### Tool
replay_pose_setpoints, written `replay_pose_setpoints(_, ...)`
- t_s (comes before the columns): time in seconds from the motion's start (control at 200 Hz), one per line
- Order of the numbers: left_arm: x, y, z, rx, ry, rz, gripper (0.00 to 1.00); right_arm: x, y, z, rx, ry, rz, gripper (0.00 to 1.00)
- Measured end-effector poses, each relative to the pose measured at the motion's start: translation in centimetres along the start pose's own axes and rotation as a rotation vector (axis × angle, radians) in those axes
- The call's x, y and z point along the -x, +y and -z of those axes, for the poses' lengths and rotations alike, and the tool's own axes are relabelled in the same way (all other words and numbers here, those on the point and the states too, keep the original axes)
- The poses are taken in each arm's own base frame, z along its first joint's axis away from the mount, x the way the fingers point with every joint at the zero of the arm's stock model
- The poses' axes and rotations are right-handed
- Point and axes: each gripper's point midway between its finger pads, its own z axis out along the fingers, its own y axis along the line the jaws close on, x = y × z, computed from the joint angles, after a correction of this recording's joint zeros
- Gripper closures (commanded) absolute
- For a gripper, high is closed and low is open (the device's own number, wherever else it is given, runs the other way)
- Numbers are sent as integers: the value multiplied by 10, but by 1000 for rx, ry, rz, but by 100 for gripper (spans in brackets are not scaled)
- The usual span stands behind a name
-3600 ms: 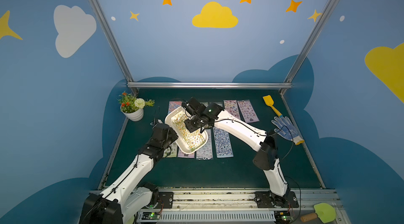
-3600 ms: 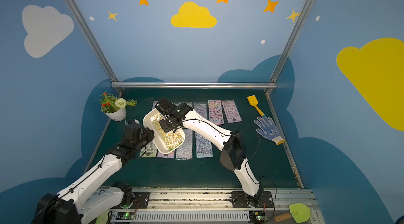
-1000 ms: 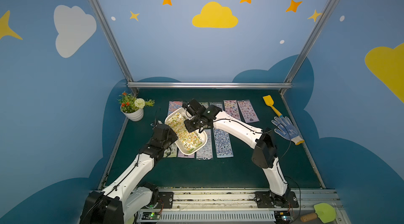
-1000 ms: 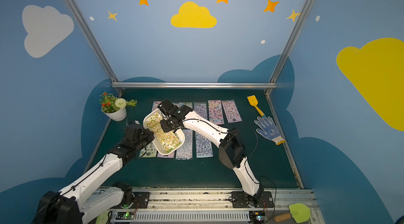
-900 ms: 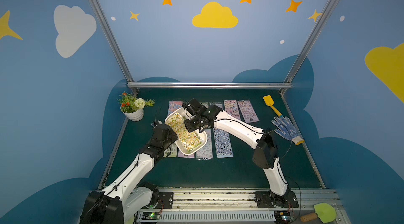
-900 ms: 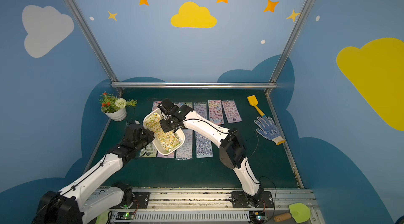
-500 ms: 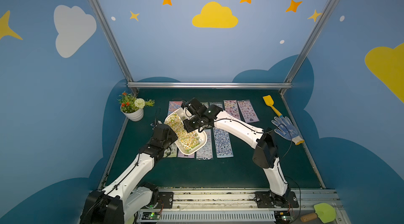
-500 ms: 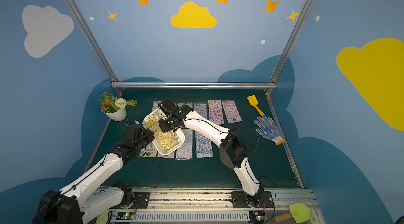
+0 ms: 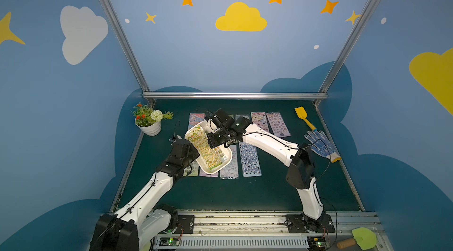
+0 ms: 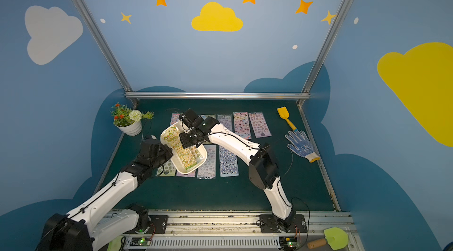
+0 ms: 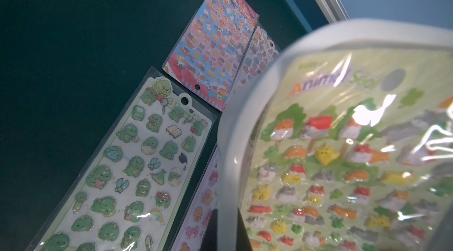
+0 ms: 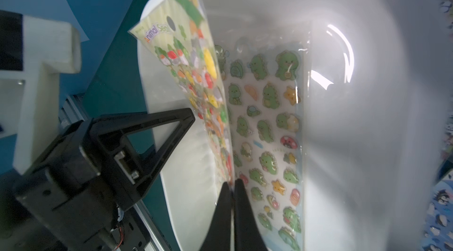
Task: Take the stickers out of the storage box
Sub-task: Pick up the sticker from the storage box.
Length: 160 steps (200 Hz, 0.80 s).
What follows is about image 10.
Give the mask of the green panda sticker sheet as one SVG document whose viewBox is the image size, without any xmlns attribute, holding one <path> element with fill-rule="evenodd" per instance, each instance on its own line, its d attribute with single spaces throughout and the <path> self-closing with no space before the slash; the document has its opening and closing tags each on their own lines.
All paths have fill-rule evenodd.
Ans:
<svg viewBox="0 0 453 251">
<path fill-rule="evenodd" d="M 216 116 L 215 114 L 202 114 L 202 115 L 201 115 L 201 118 L 202 118 L 203 120 L 206 120 L 207 118 L 216 119 L 217 116 Z"/>
</svg>

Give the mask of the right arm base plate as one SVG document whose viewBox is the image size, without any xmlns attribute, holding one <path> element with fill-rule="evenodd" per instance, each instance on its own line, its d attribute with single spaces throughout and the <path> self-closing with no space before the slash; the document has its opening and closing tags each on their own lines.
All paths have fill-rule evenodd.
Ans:
<svg viewBox="0 0 453 251">
<path fill-rule="evenodd" d="M 307 222 L 302 214 L 296 214 L 289 223 L 280 222 L 272 214 L 261 214 L 256 221 L 261 233 L 307 233 Z"/>
</svg>

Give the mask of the white lilac sticker sheet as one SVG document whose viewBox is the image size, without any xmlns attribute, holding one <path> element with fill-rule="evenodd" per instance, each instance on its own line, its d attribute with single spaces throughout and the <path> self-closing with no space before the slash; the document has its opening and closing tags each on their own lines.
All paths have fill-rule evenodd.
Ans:
<svg viewBox="0 0 453 251">
<path fill-rule="evenodd" d="M 197 179 L 211 180 L 216 178 L 216 164 L 217 164 L 217 146 L 205 146 L 207 152 L 206 162 L 198 168 Z"/>
</svg>

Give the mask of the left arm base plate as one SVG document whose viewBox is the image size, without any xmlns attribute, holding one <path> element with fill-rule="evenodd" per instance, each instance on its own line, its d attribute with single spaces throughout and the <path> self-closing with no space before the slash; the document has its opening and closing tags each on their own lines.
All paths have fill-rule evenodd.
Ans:
<svg viewBox="0 0 453 251">
<path fill-rule="evenodd" d="M 164 234 L 166 232 L 167 222 L 167 215 L 141 216 L 133 232 L 136 234 Z"/>
</svg>

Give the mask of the pink bear sticker sheet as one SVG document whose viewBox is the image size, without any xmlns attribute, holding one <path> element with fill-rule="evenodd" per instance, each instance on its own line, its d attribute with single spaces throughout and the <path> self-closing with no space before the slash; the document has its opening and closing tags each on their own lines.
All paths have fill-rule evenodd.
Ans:
<svg viewBox="0 0 453 251">
<path fill-rule="evenodd" d="M 256 138 L 271 137 L 270 129 L 262 112 L 249 113 L 249 119 Z"/>
</svg>

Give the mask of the purple sticker sheet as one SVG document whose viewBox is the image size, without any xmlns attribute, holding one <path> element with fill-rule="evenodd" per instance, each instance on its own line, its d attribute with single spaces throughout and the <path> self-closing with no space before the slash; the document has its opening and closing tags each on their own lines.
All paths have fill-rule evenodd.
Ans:
<svg viewBox="0 0 453 251">
<path fill-rule="evenodd" d="M 217 120 L 228 130 L 233 132 L 232 126 L 232 116 L 228 114 L 219 114 L 217 115 Z"/>
</svg>

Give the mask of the blue penguin sticker sheet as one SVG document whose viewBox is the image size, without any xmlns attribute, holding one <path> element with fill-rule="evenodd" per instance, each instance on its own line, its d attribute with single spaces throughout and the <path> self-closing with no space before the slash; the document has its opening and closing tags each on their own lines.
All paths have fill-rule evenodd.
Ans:
<svg viewBox="0 0 453 251">
<path fill-rule="evenodd" d="M 221 177 L 239 176 L 237 156 L 219 146 L 219 169 Z"/>
</svg>

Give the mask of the pink blue cat sticker sheet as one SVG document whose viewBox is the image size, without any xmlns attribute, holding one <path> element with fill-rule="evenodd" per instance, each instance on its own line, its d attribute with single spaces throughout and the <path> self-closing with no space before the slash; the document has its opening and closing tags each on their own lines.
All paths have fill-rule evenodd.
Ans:
<svg viewBox="0 0 453 251">
<path fill-rule="evenodd" d="M 178 114 L 178 113 L 173 113 L 171 115 L 170 126 L 179 121 L 179 116 L 180 116 L 180 114 Z"/>
</svg>

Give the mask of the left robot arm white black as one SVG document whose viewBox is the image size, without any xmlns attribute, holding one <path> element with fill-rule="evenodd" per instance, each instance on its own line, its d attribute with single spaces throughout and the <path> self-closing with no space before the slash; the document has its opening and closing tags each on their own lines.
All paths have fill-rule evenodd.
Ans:
<svg viewBox="0 0 453 251">
<path fill-rule="evenodd" d="M 138 156 L 121 168 L 113 180 L 79 207 L 54 214 L 43 228 L 38 251 L 97 251 L 125 232 L 146 232 L 147 208 L 130 205 L 117 216 L 102 218 L 121 199 L 151 178 L 173 156 L 172 149 L 154 138 L 142 141 Z"/>
</svg>

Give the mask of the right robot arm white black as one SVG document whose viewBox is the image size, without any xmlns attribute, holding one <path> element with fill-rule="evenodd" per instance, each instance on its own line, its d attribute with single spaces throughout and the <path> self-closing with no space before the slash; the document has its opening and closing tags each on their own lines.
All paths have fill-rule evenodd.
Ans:
<svg viewBox="0 0 453 251">
<path fill-rule="evenodd" d="M 248 166 L 248 177 L 253 185 L 264 191 L 272 208 L 275 230 L 288 232 L 296 211 L 285 195 L 279 166 L 270 145 L 261 146 L 231 132 L 217 119 L 203 119 L 192 109 L 179 115 L 177 125 L 183 148 L 199 147 L 211 142 L 239 157 Z"/>
</svg>

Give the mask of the yellow green sticker sheet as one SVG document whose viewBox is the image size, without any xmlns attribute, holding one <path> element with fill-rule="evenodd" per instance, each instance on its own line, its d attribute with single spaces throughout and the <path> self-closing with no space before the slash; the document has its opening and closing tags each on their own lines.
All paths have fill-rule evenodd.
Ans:
<svg viewBox="0 0 453 251">
<path fill-rule="evenodd" d="M 183 148 L 180 140 L 180 130 L 177 126 L 170 126 L 162 134 L 161 139 L 172 149 L 174 166 L 180 173 L 191 173 L 195 167 L 205 160 L 204 155 L 195 147 Z"/>
</svg>

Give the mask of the light pink sticker sheet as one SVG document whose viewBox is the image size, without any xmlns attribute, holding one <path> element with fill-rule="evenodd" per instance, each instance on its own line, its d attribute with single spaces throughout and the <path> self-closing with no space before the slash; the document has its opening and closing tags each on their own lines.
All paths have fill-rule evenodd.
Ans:
<svg viewBox="0 0 453 251">
<path fill-rule="evenodd" d="M 197 172 L 196 170 L 194 170 L 194 171 L 192 171 L 192 172 L 190 172 L 188 174 L 182 174 L 180 172 L 176 172 L 176 176 L 177 177 L 195 177 L 196 176 L 196 172 Z"/>
</svg>

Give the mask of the pale green sticker sheet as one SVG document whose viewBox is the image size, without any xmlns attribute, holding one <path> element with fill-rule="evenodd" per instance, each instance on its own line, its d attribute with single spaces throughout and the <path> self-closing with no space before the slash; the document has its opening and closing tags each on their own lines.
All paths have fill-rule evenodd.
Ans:
<svg viewBox="0 0 453 251">
<path fill-rule="evenodd" d="M 171 160 L 160 166 L 156 172 L 157 177 L 174 177 L 176 176 L 176 168 Z"/>
</svg>

